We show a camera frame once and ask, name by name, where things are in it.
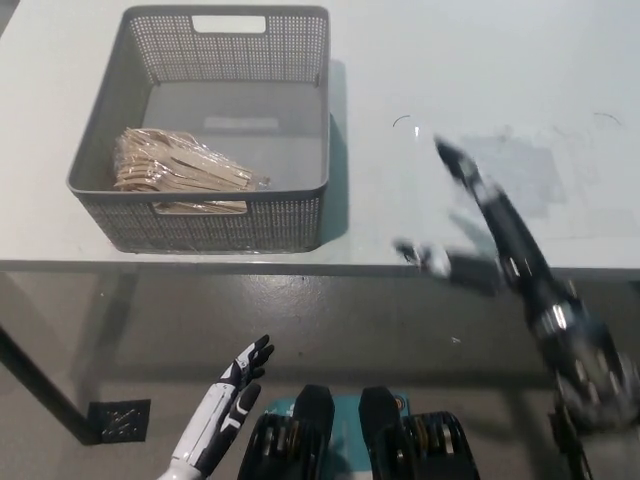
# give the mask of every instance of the scratch on table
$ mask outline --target scratch on table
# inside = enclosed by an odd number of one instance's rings
[[[401,117],[396,118],[395,122],[393,122],[393,125],[391,128],[396,126],[396,123],[398,123],[400,120],[402,120],[403,118],[411,118],[411,115],[402,115]]]
[[[606,113],[606,112],[593,112],[593,114],[599,117],[610,118],[613,121],[615,121],[618,125],[622,126],[622,122],[618,120],[618,117],[616,117],[615,115],[611,115],[610,113]]]

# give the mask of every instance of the white robotic hand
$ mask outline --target white robotic hand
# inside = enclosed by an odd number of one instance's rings
[[[213,473],[260,394],[250,382],[264,375],[273,350],[265,335],[236,357],[200,402],[158,480],[204,480]]]

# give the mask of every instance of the basket handle hole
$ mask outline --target basket handle hole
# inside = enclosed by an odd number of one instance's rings
[[[197,33],[265,33],[267,19],[250,15],[194,15],[191,17]]]
[[[217,217],[217,216],[234,216],[246,215],[248,213],[247,203],[242,201],[235,202],[200,202],[197,204],[167,202],[154,203],[151,208],[157,215],[163,216],[199,216],[199,217]]]

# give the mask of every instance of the plastic bag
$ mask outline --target plastic bag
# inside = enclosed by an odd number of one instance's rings
[[[116,183],[126,192],[251,192],[268,188],[256,175],[184,132],[127,129],[116,141]],[[243,201],[172,202],[162,213],[244,213]]]

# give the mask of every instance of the white table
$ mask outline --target white table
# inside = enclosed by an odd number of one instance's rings
[[[207,256],[117,251],[65,184],[121,15],[140,3],[182,0],[22,0],[0,39],[0,268],[381,274],[406,268],[397,236],[490,248],[437,131],[505,183],[554,268],[640,276],[640,3],[287,0],[331,14],[348,228],[305,254]]]

